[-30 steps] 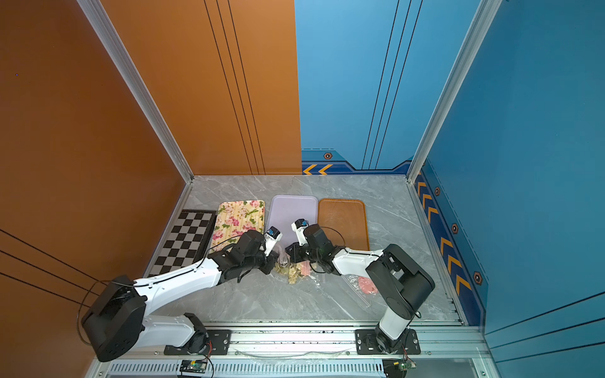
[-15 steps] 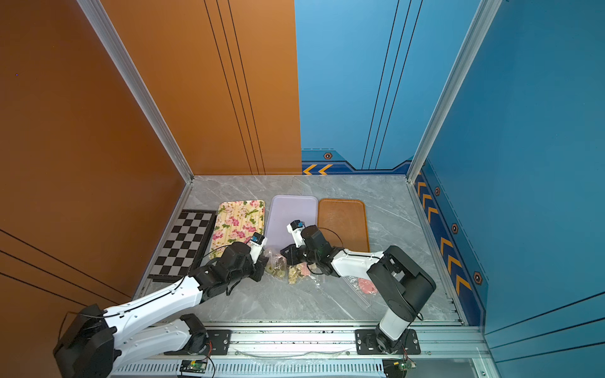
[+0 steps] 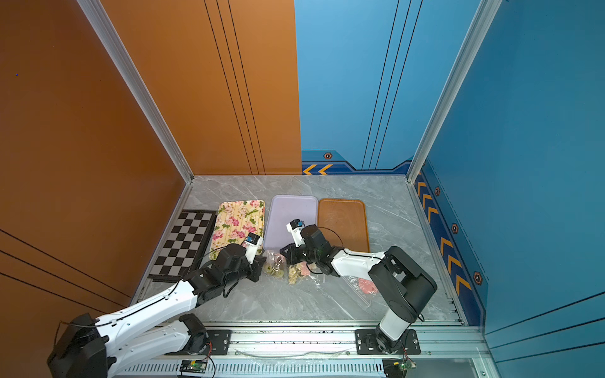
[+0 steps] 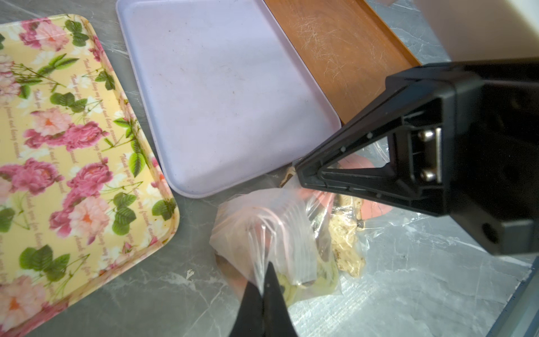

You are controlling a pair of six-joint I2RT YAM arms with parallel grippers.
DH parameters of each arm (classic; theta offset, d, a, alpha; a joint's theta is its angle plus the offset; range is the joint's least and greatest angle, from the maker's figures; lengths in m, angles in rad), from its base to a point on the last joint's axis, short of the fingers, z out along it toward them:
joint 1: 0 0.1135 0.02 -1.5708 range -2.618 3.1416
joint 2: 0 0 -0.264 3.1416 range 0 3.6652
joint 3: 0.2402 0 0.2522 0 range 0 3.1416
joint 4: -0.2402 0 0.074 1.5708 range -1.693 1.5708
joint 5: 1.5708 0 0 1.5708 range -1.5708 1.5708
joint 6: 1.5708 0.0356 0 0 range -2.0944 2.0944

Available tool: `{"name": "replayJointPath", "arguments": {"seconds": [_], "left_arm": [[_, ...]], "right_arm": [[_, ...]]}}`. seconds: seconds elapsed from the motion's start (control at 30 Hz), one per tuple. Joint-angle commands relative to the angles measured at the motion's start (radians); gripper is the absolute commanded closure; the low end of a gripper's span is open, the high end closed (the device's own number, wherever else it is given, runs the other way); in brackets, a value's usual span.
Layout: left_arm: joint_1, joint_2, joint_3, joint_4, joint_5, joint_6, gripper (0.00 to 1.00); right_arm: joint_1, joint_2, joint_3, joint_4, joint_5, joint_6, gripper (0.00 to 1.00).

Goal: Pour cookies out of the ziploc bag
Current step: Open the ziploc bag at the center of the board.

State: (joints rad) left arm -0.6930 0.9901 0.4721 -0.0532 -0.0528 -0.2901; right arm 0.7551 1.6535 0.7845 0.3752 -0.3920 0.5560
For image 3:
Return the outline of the ziploc bag mixed cookies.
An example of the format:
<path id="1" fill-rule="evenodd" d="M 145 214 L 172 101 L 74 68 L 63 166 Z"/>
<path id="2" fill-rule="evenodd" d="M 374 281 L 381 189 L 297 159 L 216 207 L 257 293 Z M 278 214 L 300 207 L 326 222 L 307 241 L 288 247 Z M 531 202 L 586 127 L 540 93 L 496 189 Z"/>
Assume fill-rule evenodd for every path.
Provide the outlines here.
<path id="1" fill-rule="evenodd" d="M 287 274 L 287 281 L 290 285 L 310 282 L 320 287 L 326 282 L 326 277 L 323 274 L 311 270 L 305 262 L 288 266 Z"/>

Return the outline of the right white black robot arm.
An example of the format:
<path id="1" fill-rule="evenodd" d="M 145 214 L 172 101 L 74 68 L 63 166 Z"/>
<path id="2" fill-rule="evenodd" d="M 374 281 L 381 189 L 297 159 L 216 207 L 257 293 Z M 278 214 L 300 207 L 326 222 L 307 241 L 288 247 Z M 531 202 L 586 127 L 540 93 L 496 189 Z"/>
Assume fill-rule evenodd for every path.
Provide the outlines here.
<path id="1" fill-rule="evenodd" d="M 294 242 L 280 249 L 289 266 L 312 264 L 310 272 L 372 281 L 389 310 L 375 329 L 382 353 L 403 351 L 409 328 L 438 289 L 436 281 L 402 248 L 362 253 L 330 244 L 317 225 L 295 219 L 287 224 Z"/>

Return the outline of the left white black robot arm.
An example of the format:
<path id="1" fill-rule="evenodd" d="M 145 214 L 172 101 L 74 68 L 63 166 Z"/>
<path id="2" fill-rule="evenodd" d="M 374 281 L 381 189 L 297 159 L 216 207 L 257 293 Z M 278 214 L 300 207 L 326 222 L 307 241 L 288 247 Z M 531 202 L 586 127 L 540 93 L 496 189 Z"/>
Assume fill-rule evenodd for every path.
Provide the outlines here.
<path id="1" fill-rule="evenodd" d="M 53 377 L 113 377 L 163 354 L 208 354 L 206 327 L 192 311 L 225 298 L 244 279 L 258 281 L 266 257 L 231 243 L 213 261 L 137 304 L 97 318 L 74 318 L 47 359 Z"/>

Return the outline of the ziploc bag ring cookies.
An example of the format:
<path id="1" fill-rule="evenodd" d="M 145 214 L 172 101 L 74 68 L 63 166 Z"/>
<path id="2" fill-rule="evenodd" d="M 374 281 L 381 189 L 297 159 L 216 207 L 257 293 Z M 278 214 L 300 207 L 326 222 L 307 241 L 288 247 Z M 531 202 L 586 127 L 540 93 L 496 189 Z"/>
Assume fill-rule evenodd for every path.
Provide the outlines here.
<path id="1" fill-rule="evenodd" d="M 274 250 L 265 252 L 266 262 L 263 266 L 263 272 L 271 277 L 283 279 L 288 272 L 288 265 L 285 257 Z"/>

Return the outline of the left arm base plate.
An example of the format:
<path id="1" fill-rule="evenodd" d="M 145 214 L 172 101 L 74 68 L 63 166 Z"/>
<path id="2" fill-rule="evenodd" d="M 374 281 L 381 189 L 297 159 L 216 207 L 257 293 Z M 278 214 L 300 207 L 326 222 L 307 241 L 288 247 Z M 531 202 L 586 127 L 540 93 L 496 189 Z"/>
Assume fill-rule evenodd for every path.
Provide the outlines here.
<path id="1" fill-rule="evenodd" d="M 231 343 L 232 331 L 211 329 L 199 341 L 188 342 L 184 349 L 168 353 L 169 356 L 226 356 Z"/>

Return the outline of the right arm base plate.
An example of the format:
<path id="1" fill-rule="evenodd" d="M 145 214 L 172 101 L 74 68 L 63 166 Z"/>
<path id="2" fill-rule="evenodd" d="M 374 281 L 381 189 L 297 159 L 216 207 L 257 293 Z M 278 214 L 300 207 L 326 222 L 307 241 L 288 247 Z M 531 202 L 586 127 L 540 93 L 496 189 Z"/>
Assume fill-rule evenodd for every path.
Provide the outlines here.
<path id="1" fill-rule="evenodd" d="M 370 354 L 407 354 L 419 355 L 422 350 L 414 329 L 407 329 L 397 341 L 376 330 L 358 329 L 354 331 L 355 344 L 359 355 Z"/>

